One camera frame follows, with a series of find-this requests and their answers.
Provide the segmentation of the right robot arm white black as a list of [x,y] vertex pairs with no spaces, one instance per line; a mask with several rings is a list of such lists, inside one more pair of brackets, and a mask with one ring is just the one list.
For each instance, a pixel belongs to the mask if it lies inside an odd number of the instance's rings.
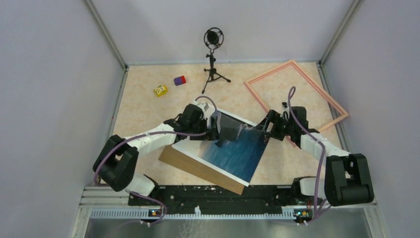
[[294,179],[290,197],[304,204],[310,197],[325,199],[332,206],[371,203],[374,191],[368,161],[363,154],[340,149],[314,128],[309,128],[304,107],[285,107],[282,113],[269,110],[256,129],[269,138],[282,141],[289,137],[298,148],[321,162],[325,175]]

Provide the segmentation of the blue landscape photo print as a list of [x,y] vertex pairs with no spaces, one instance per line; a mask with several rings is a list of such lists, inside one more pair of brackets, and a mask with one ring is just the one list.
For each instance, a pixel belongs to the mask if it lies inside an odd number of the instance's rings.
[[256,125],[221,110],[218,140],[198,141],[187,138],[173,144],[172,148],[244,186],[249,186],[269,142],[269,137],[257,130]]

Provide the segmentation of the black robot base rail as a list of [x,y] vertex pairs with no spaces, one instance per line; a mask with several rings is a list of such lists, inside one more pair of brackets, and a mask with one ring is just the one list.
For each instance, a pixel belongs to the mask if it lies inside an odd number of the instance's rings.
[[281,214],[283,207],[313,204],[313,197],[302,195],[290,185],[251,185],[238,195],[216,185],[163,185],[148,199],[130,195],[130,206],[163,203],[168,214],[191,214],[198,207],[204,215]]

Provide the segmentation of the pink wooden picture frame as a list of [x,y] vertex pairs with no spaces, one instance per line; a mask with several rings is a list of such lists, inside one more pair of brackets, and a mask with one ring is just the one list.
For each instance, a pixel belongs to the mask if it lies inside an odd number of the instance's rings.
[[336,127],[349,114],[324,88],[316,62],[247,63],[245,70],[244,85],[265,112],[283,112],[282,103],[294,86],[292,106],[306,108],[309,127],[341,146]]

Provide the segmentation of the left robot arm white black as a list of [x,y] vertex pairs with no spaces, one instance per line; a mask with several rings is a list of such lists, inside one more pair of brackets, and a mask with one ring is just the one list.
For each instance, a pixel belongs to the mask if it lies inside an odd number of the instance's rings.
[[123,138],[115,134],[105,143],[93,164],[94,179],[101,179],[114,191],[137,193],[147,205],[158,201],[157,182],[147,175],[136,175],[140,157],[184,139],[219,139],[221,112],[208,103],[188,104],[173,119],[154,129]]

